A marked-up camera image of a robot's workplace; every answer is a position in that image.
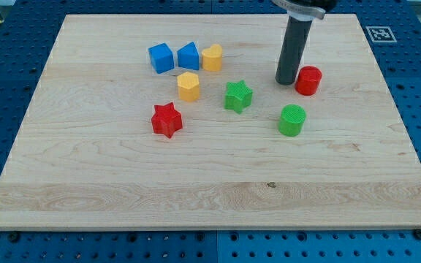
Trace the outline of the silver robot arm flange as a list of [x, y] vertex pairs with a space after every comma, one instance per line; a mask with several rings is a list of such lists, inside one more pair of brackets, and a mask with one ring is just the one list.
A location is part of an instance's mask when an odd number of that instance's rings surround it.
[[277, 7], [285, 9], [291, 18], [301, 21], [323, 20], [332, 10], [337, 0], [271, 0]]

